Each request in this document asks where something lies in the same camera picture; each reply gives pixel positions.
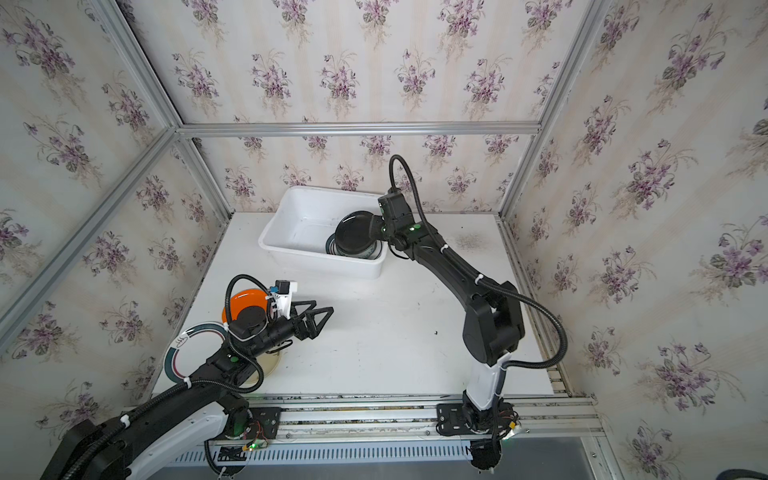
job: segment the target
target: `white table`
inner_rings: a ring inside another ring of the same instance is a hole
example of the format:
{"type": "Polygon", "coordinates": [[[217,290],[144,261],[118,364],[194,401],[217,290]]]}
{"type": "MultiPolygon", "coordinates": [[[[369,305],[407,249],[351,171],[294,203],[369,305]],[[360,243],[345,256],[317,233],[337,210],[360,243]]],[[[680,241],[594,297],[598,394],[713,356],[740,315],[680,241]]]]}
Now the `white table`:
{"type": "MultiPolygon", "coordinates": [[[[462,340],[464,311],[458,300],[425,267],[388,255],[376,280],[349,279],[287,270],[259,248],[258,238],[273,214],[234,214],[182,331],[221,322],[227,284],[248,273],[265,285],[296,280],[294,300],[317,300],[335,313],[314,340],[282,352],[277,368],[259,393],[285,395],[454,395],[466,387],[472,364],[462,340]]],[[[433,214],[429,221],[471,265],[503,283],[515,282],[492,215],[433,214]]],[[[251,288],[246,280],[238,292],[251,288]]],[[[515,359],[541,361],[530,319],[523,310],[525,338],[515,359]]],[[[173,383],[161,372],[154,392],[173,383]]],[[[506,396],[553,394],[546,370],[512,369],[506,396]]]]}

